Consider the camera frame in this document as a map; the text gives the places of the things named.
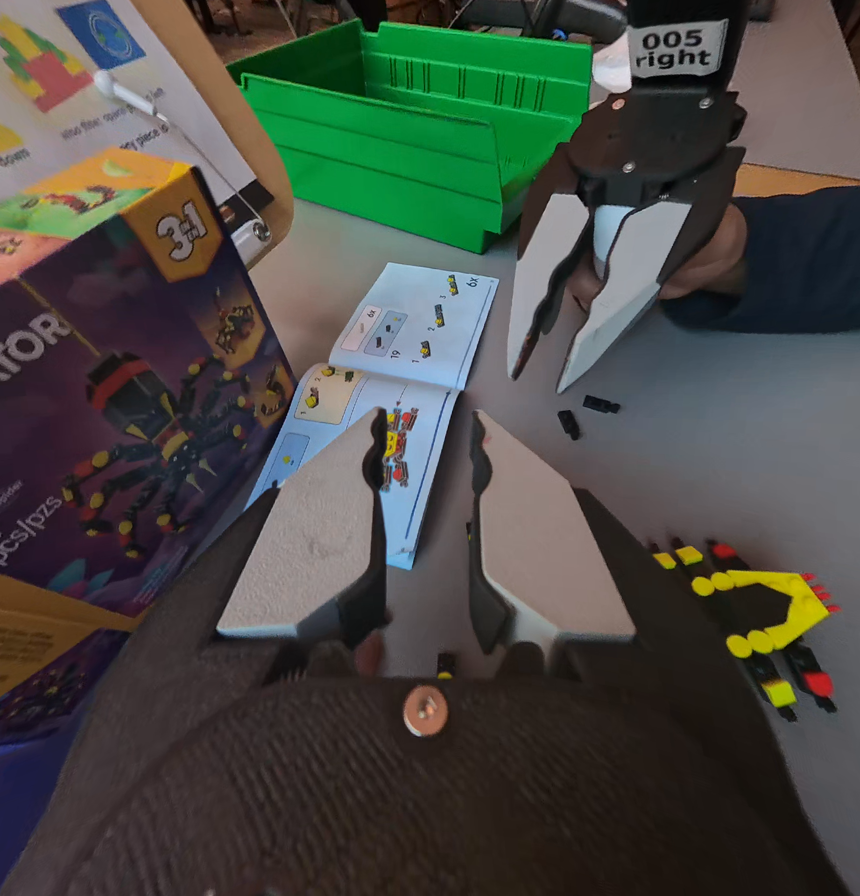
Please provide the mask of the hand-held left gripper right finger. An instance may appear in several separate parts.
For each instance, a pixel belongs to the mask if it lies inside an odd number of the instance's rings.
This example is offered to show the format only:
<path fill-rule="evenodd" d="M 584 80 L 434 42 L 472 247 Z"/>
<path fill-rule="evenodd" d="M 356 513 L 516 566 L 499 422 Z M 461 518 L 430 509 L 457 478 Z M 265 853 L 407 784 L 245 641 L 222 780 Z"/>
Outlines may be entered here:
<path fill-rule="evenodd" d="M 469 455 L 469 617 L 482 653 L 631 642 L 635 624 L 568 480 L 483 410 Z"/>

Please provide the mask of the wooden clipboard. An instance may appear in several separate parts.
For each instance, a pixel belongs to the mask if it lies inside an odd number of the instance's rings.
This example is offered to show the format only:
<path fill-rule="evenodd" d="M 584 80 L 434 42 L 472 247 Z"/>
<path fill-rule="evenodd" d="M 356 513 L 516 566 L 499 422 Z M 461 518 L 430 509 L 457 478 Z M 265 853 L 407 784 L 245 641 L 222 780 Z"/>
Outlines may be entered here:
<path fill-rule="evenodd" d="M 289 231 L 293 218 L 292 189 L 279 152 L 222 61 L 221 64 L 224 74 L 209 73 L 202 77 L 202 81 L 210 107 L 219 121 L 227 126 L 234 144 L 257 175 L 256 181 L 240 192 L 257 208 L 271 229 L 272 237 L 263 253 L 279 243 Z M 216 200 L 198 166 L 121 148 L 102 151 L 1 199 L 0 230 L 28 230 L 72 239 L 95 221 L 105 218 L 108 210 L 145 196 L 149 190 L 167 182 L 170 174 L 182 173 L 189 167 L 200 171 L 219 207 L 220 219 L 232 235 L 248 221 L 249 212 L 233 195 L 227 200 Z"/>

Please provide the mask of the metal clipboard clip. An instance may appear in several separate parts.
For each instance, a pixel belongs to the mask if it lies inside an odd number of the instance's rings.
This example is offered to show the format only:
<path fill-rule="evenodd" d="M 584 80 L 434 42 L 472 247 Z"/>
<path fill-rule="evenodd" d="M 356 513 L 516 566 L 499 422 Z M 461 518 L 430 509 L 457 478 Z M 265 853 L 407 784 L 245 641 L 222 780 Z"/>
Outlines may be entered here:
<path fill-rule="evenodd" d="M 153 102 L 146 100 L 142 95 L 131 91 L 130 89 L 119 84 L 113 75 L 106 70 L 98 70 L 93 74 L 93 83 L 98 91 L 106 98 L 113 101 L 116 105 L 122 103 L 132 107 L 136 112 L 146 117 L 153 118 L 160 125 L 165 125 L 169 131 L 175 132 L 200 158 L 205 162 L 212 173 L 231 190 L 232 195 L 245 207 L 249 212 L 250 218 L 246 223 L 241 224 L 232 234 L 234 246 L 241 256 L 247 267 L 250 267 L 261 254 L 264 248 L 268 247 L 272 234 L 271 229 L 262 218 L 260 212 L 248 199 L 236 188 L 233 183 L 225 177 L 223 172 L 212 162 L 208 155 L 200 148 L 200 146 L 182 129 L 178 124 L 172 122 L 163 113 L 161 113 Z"/>

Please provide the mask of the person's right hand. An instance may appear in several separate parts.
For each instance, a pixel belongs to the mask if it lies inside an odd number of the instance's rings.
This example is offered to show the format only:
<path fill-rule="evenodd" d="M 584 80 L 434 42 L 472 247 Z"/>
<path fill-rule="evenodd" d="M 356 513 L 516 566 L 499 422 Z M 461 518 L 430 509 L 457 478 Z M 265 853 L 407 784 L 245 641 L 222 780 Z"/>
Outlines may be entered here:
<path fill-rule="evenodd" d="M 745 277 L 747 232 L 742 211 L 730 204 L 711 240 L 660 288 L 660 300 L 678 299 L 700 289 L 738 293 Z"/>

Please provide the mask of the person's right forearm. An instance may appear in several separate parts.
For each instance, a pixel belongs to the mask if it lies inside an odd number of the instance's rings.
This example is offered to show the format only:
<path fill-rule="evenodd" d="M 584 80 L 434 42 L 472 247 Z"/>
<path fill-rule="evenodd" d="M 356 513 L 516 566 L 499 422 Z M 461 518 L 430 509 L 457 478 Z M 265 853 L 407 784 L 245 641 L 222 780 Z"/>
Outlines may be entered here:
<path fill-rule="evenodd" d="M 860 186 L 794 196 L 740 197 L 741 280 L 664 301 L 689 330 L 829 334 L 860 330 Z"/>

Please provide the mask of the purple lego set box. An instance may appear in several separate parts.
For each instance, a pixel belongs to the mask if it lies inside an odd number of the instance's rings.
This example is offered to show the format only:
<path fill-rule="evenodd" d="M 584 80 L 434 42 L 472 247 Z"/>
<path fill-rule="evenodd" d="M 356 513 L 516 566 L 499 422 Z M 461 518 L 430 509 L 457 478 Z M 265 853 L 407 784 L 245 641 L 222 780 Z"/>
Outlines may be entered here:
<path fill-rule="evenodd" d="M 72 711 L 295 391 L 197 167 L 112 148 L 0 202 L 0 723 Z"/>

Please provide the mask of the light blue instruction booklet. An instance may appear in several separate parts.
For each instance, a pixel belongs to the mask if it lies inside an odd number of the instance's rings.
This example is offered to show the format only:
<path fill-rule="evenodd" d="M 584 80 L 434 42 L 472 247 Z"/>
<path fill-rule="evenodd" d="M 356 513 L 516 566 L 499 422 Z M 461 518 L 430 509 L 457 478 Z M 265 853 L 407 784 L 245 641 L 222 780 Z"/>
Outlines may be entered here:
<path fill-rule="evenodd" d="M 387 563 L 411 569 L 451 415 L 498 284 L 477 274 L 388 263 L 329 359 L 300 380 L 246 504 L 281 486 L 343 430 L 381 407 Z"/>

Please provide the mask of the black yellow lego spider assembly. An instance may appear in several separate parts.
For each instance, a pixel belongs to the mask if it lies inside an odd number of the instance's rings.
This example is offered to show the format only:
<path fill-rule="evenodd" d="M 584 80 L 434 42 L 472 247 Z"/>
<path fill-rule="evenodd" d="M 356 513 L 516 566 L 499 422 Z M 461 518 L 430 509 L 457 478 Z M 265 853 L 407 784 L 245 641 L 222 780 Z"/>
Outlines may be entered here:
<path fill-rule="evenodd" d="M 694 594 L 716 625 L 724 649 L 742 667 L 760 699 L 785 721 L 797 720 L 797 698 L 809 696 L 835 713 L 835 687 L 805 635 L 839 607 L 811 574 L 755 570 L 726 542 L 708 539 L 705 550 L 673 537 L 648 551 Z"/>

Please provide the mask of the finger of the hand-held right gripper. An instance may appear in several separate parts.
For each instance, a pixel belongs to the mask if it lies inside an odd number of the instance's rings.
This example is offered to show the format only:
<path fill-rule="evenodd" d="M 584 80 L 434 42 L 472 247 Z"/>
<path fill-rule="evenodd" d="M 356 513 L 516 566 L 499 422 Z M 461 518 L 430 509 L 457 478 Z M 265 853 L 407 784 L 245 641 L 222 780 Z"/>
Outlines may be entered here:
<path fill-rule="evenodd" d="M 642 206 L 606 205 L 593 212 L 592 260 L 602 288 L 571 341 L 557 393 L 586 374 L 711 240 L 745 155 L 744 147 L 727 147 L 712 165 L 662 187 Z"/>
<path fill-rule="evenodd" d="M 522 207 L 507 372 L 517 380 L 539 337 L 557 320 L 569 275 L 588 248 L 591 212 L 581 195 L 581 175 L 559 143 L 529 186 Z"/>

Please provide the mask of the green plastic bin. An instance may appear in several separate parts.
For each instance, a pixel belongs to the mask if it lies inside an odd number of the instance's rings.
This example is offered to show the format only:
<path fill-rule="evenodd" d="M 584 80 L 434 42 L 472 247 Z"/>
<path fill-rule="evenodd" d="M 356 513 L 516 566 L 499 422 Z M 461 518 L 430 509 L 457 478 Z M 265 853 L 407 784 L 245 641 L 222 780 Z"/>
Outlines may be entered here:
<path fill-rule="evenodd" d="M 592 47 L 360 21 L 227 67 L 295 197 L 485 252 L 589 107 Z"/>

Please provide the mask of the dark grey chair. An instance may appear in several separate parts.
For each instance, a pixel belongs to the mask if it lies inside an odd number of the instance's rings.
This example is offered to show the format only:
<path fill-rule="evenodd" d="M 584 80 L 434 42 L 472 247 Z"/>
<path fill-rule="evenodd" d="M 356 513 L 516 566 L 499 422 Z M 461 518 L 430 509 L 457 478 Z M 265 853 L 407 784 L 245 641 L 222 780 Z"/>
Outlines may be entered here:
<path fill-rule="evenodd" d="M 450 27 L 515 28 L 523 37 L 553 39 L 584 35 L 610 44 L 626 31 L 626 7 L 615 1 L 468 1 L 458 7 Z"/>

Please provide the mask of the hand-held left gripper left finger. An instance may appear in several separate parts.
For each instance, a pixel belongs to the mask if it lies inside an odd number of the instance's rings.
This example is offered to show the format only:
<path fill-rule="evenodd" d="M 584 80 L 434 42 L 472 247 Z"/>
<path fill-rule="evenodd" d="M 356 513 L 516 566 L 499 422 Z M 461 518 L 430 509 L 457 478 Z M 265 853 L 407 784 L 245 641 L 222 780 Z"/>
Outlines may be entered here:
<path fill-rule="evenodd" d="M 217 633 L 355 648 L 387 615 L 381 506 L 387 420 L 372 408 L 282 485 Z"/>

